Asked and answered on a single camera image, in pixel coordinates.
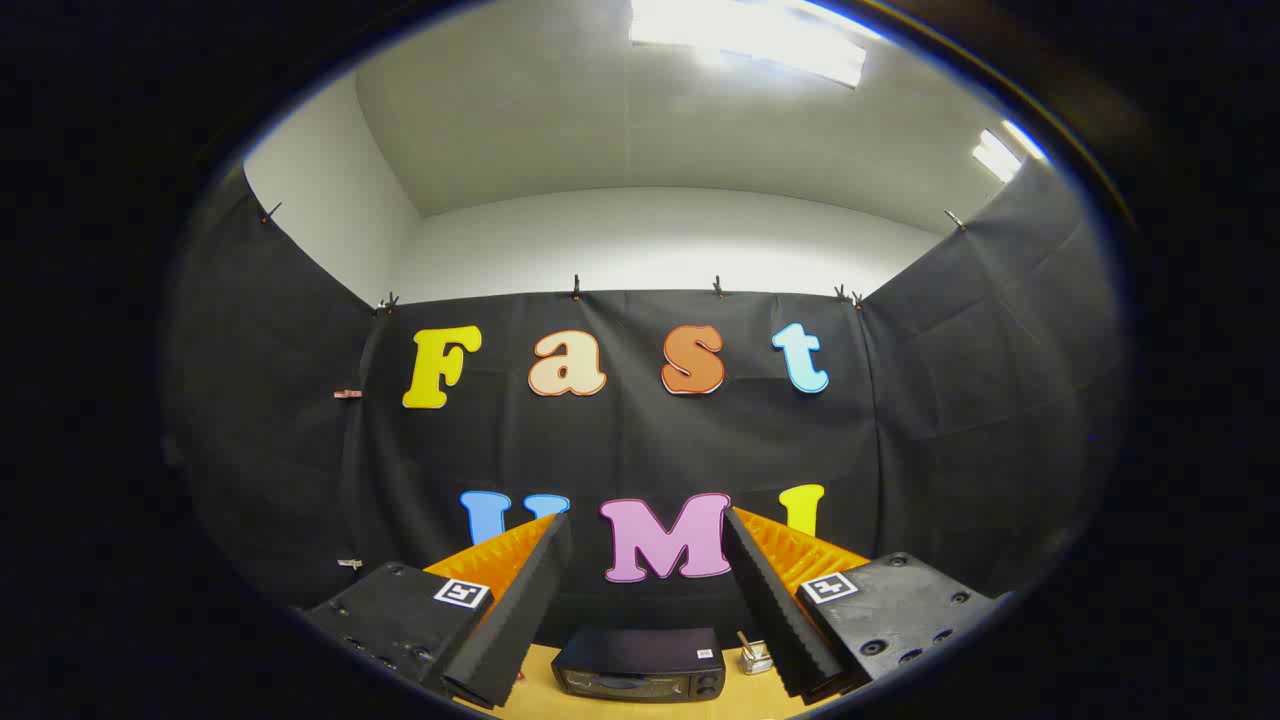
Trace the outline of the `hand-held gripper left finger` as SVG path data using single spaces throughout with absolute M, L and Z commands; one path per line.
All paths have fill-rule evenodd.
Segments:
M 571 553 L 570 516 L 552 514 L 430 568 L 387 562 L 301 618 L 416 691 L 500 707 Z

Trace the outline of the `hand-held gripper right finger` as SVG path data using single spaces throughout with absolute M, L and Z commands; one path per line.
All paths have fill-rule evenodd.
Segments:
M 783 688 L 806 705 L 923 665 L 1001 609 L 906 552 L 865 559 L 745 509 L 723 516 L 733 579 Z

